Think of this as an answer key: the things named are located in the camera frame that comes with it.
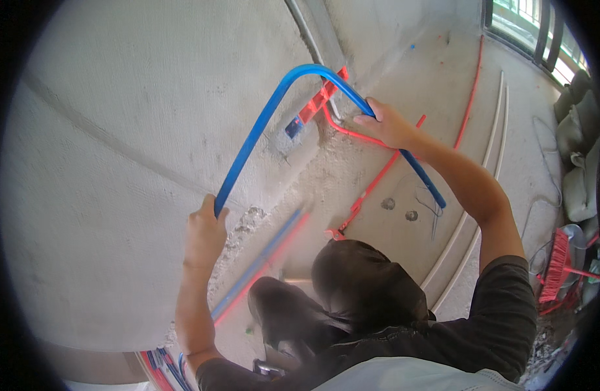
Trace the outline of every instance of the red broom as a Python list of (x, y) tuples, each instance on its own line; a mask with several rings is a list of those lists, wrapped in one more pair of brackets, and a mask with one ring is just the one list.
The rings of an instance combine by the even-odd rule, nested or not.
[(539, 294), (540, 303), (555, 300), (563, 282), (570, 273), (600, 280), (600, 275), (598, 274), (572, 268), (569, 247), (570, 244), (567, 235), (557, 228), (552, 240), (552, 251), (550, 252), (550, 264), (548, 265), (546, 280), (544, 281), (543, 289), (541, 289), (541, 294)]

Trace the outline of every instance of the right hand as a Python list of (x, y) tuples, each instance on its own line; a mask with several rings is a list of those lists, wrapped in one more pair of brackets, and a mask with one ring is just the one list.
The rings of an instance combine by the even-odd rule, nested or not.
[(409, 150), (414, 139), (422, 134), (391, 105), (385, 105), (370, 97), (367, 98), (367, 103), (374, 111), (376, 118), (357, 115), (354, 117), (354, 121), (373, 131), (388, 146)]

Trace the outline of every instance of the broom bristles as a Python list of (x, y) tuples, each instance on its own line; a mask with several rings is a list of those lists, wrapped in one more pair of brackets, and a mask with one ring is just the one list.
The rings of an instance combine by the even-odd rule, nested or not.
[(569, 239), (563, 231), (557, 228), (554, 232), (546, 280), (543, 289), (541, 289), (541, 294), (539, 295), (540, 303), (553, 301), (557, 298), (557, 294), (559, 294), (559, 290), (563, 285), (561, 278), (563, 277), (563, 267), (567, 260), (568, 250)]

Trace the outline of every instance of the white conduit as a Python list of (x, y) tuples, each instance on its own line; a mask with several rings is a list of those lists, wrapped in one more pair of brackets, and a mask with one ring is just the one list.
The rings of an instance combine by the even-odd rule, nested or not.
[[(500, 176), (500, 167), (502, 167), (502, 158), (504, 157), (504, 147), (507, 144), (507, 127), (508, 127), (508, 84), (507, 84), (506, 94), (505, 94), (504, 127), (502, 128), (500, 153), (498, 154), (498, 163), (496, 164), (495, 173), (493, 175), (493, 177), (496, 180), (498, 180), (498, 177)], [(470, 246), (468, 246), (467, 251), (465, 252), (465, 256), (463, 257), (463, 259), (461, 259), (461, 264), (458, 266), (456, 273), (452, 276), (450, 283), (448, 283), (448, 286), (446, 286), (446, 289), (443, 291), (441, 297), (439, 298), (439, 300), (437, 300), (437, 302), (433, 306), (433, 309), (432, 309), (433, 312), (437, 311), (439, 306), (443, 303), (445, 298), (448, 296), (448, 293), (454, 286), (455, 282), (457, 282), (457, 278), (461, 275), (461, 272), (463, 271), (463, 268), (465, 268), (465, 264), (466, 264), (467, 260), (469, 259), (470, 254), (472, 254), (472, 250), (474, 249), (474, 245), (476, 244), (476, 241), (478, 241), (479, 235), (480, 235), (480, 227), (477, 226), (476, 233), (474, 234), (474, 237), (472, 238), (472, 241), (470, 242)]]
[[(504, 71), (500, 71), (500, 89), (498, 90), (498, 103), (496, 104), (496, 112), (495, 112), (495, 116), (493, 118), (492, 134), (489, 137), (489, 143), (487, 144), (487, 150), (485, 151), (485, 157), (483, 159), (483, 167), (485, 167), (487, 165), (487, 161), (489, 160), (489, 154), (491, 153), (491, 150), (492, 150), (493, 138), (495, 136), (496, 126), (498, 125), (498, 115), (500, 113), (500, 99), (502, 98), (502, 86), (503, 85), (504, 85)], [(452, 248), (452, 245), (457, 240), (458, 234), (461, 232), (461, 229), (463, 228), (463, 224), (465, 223), (466, 217), (467, 217), (467, 213), (465, 213), (465, 211), (463, 211), (463, 213), (461, 214), (461, 219), (459, 219), (459, 221), (457, 223), (457, 227), (455, 228), (455, 231), (452, 233), (450, 240), (448, 240), (448, 244), (443, 249), (442, 254), (439, 255), (439, 258), (437, 259), (437, 262), (435, 262), (435, 264), (433, 265), (433, 268), (429, 271), (428, 275), (426, 276), (424, 281), (421, 283), (420, 287), (422, 288), (422, 290), (424, 290), (428, 286), (428, 283), (430, 282), (430, 280), (433, 279), (433, 277), (437, 273), (437, 270), (439, 270), (439, 267), (442, 265), (443, 261), (446, 259), (448, 252)]]

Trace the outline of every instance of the person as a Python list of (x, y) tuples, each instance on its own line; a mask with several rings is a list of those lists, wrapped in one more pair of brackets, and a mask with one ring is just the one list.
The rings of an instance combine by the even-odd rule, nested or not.
[[(311, 277), (324, 307), (296, 286), (262, 277), (249, 308), (266, 347), (297, 368), (275, 378), (226, 360), (214, 345), (207, 282), (226, 241), (207, 195), (188, 218), (175, 314), (180, 347), (201, 390), (515, 389), (535, 338), (528, 264), (508, 198), (489, 172), (368, 98), (376, 118), (354, 120), (392, 148), (411, 151), (444, 178), (482, 232), (470, 314), (437, 322), (398, 263), (361, 241), (330, 241)], [(397, 238), (397, 233), (390, 233)]]

